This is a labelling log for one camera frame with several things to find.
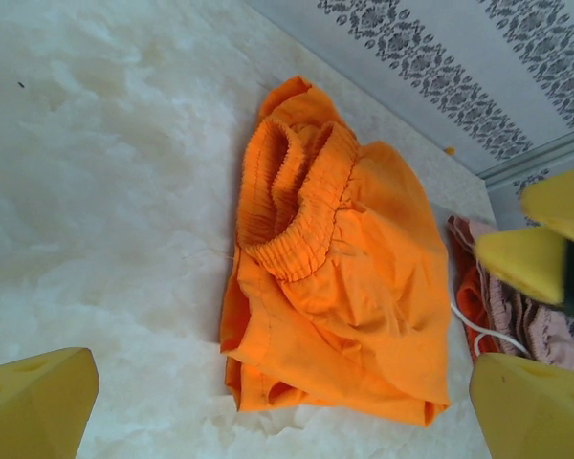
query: white cable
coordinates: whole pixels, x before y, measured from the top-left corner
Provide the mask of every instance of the white cable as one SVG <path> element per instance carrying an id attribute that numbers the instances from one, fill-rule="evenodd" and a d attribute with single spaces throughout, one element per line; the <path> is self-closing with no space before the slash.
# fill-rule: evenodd
<path id="1" fill-rule="evenodd" d="M 465 317 L 463 315 L 463 313 L 461 311 L 459 311 L 457 309 L 457 307 L 452 303 L 451 303 L 451 309 L 453 309 L 453 313 L 459 318 L 459 320 L 461 320 L 463 323 L 468 325 L 470 328 L 472 328 L 473 330 L 475 330 L 481 334 L 481 335 L 478 335 L 476 337 L 475 343 L 474 343 L 475 354 L 477 357 L 480 356 L 480 340 L 487 335 L 491 335 L 492 337 L 496 337 L 498 339 L 503 339 L 504 341 L 508 341 L 513 346 L 515 346 L 517 349 L 519 349 L 520 352 L 522 352 L 526 356 L 529 356 L 529 352 L 527 351 L 527 349 L 525 349 L 525 347 L 520 342 L 518 342 L 516 339 L 509 337 L 507 335 L 503 335 L 500 332 L 497 332 L 495 330 L 489 330 L 488 328 L 479 327 L 475 323 L 469 321 L 468 318 Z"/>

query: clothing pile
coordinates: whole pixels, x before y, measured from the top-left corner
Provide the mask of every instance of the clothing pile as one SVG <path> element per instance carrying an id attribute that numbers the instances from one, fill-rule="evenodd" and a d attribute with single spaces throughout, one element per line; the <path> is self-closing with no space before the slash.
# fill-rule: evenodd
<path id="1" fill-rule="evenodd" d="M 486 335 L 480 352 L 503 352 L 574 371 L 574 318 L 554 311 L 499 281 L 474 257 L 475 241 L 496 229 L 474 220 L 451 217 L 456 268 L 460 278 L 457 307 L 475 325 L 492 329 L 520 343 L 528 355 L 506 339 Z M 473 360 L 478 332 L 465 326 Z"/>
<path id="2" fill-rule="evenodd" d="M 221 322 L 239 410 L 345 405 L 429 426 L 449 406 L 448 256 L 400 154 L 360 145 L 301 77 L 243 161 Z"/>

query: yellow plastic object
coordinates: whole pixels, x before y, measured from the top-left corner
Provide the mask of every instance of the yellow plastic object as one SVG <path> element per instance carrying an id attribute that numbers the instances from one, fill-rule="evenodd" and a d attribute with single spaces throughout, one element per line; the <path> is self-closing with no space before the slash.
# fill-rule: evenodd
<path id="1" fill-rule="evenodd" d="M 524 294 L 548 304 L 563 302 L 566 242 L 546 227 L 482 236 L 475 255 L 490 273 Z"/>
<path id="2" fill-rule="evenodd" d="M 574 241 L 574 170 L 527 187 L 522 203 L 532 219 Z"/>
<path id="3" fill-rule="evenodd" d="M 470 396 L 495 459 L 574 459 L 574 372 L 483 354 Z"/>
<path id="4" fill-rule="evenodd" d="M 0 459 L 76 457 L 98 391 L 89 349 L 1 365 Z"/>

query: marble floor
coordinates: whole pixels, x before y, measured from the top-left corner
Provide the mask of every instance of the marble floor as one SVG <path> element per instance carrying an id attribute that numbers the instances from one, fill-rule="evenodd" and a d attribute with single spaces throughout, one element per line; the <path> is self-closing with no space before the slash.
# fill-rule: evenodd
<path id="1" fill-rule="evenodd" d="M 79 457 L 488 457 L 451 330 L 453 407 L 429 429 L 343 408 L 237 414 L 217 343 L 241 155 L 302 74 L 437 205 L 484 184 L 239 0 L 0 2 L 0 363 L 92 349 Z"/>

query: pink cloth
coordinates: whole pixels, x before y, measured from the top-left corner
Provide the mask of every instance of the pink cloth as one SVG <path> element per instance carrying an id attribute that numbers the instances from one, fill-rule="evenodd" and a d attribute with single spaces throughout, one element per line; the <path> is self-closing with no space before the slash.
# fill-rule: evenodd
<path id="1" fill-rule="evenodd" d="M 496 231 L 484 223 L 460 217 L 449 221 L 449 230 L 470 252 L 474 252 L 479 237 Z M 535 360 L 574 371 L 574 334 L 571 333 L 574 320 L 504 284 L 480 262 L 477 261 L 476 266 L 492 328 L 523 344 Z M 496 339 L 496 342 L 503 353 L 521 355 L 510 342 L 504 339 Z"/>

